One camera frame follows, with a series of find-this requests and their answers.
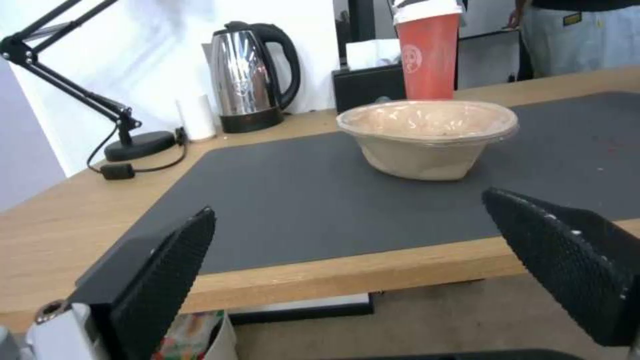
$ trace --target desk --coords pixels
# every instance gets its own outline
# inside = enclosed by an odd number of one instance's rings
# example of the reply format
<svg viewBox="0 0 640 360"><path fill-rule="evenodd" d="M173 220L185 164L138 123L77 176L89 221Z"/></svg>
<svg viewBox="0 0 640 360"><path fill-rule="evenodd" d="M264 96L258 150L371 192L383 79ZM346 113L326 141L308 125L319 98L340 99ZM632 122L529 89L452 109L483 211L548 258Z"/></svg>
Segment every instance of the desk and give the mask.
<svg viewBox="0 0 640 360"><path fill-rule="evenodd" d="M456 93L505 106L608 90L640 92L640 67L603 70ZM264 131L196 143L176 167L107 182L83 171L0 215L0 324L25 331L43 304L67 297L74 281L207 151L336 131L335 112L295 115ZM135 165L167 163L172 149ZM640 236L640 219L619 222ZM403 249L269 268L201 275L182 311L258 306L393 290L524 272L502 238Z"/></svg>

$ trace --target white paper roll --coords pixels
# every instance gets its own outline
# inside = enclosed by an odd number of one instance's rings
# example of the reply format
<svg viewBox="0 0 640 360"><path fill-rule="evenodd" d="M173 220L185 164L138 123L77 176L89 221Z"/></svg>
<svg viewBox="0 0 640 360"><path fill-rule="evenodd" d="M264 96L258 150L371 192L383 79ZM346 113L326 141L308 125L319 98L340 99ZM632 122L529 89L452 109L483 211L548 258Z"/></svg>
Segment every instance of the white paper roll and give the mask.
<svg viewBox="0 0 640 360"><path fill-rule="evenodd" d="M182 97L175 104L189 140L197 142L216 136L215 115L206 94Z"/></svg>

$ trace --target tissue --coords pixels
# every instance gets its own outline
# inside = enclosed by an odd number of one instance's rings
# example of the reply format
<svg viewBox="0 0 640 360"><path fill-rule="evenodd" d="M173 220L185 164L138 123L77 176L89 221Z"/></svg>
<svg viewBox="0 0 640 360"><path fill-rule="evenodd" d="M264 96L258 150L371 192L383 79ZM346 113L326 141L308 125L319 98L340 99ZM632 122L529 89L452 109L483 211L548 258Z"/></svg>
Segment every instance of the tissue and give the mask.
<svg viewBox="0 0 640 360"><path fill-rule="evenodd" d="M347 43L347 65L350 70L368 69L399 63L398 39L374 39Z"/></svg>

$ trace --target paper bowl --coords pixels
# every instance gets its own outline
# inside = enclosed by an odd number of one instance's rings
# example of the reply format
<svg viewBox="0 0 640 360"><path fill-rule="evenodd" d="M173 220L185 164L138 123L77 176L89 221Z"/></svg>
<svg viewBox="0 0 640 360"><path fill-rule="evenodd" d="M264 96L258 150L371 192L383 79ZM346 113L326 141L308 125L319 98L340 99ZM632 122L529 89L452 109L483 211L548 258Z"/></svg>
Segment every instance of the paper bowl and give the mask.
<svg viewBox="0 0 640 360"><path fill-rule="evenodd" d="M419 180L461 179L488 143L518 130L513 111L473 101L386 102L346 111L337 122L371 166Z"/></svg>

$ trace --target pants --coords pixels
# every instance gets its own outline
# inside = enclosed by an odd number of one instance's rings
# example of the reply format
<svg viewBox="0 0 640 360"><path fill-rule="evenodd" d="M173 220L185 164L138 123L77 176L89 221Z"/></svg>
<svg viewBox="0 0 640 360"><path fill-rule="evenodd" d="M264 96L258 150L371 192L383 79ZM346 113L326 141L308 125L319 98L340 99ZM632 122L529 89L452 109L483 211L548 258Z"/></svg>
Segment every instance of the pants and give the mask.
<svg viewBox="0 0 640 360"><path fill-rule="evenodd" d="M574 14L524 9L522 36L536 77L640 64L640 6L582 12L581 21L565 25Z"/></svg>

